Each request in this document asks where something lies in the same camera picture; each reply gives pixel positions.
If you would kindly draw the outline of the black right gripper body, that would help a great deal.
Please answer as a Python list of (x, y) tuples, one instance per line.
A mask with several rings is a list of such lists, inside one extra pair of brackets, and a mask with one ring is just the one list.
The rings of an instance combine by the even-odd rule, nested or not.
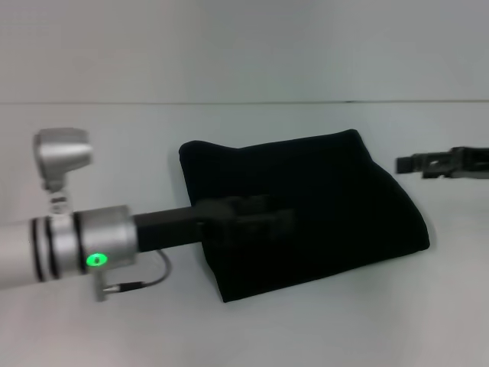
[(451, 178), (488, 179), (488, 148), (456, 147)]

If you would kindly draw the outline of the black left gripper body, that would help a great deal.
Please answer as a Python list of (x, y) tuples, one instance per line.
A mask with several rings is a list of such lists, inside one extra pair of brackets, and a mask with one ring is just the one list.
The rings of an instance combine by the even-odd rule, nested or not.
[(192, 206), (132, 216), (139, 252), (152, 252), (197, 242), (216, 248), (232, 244), (238, 218), (237, 196), (204, 199)]

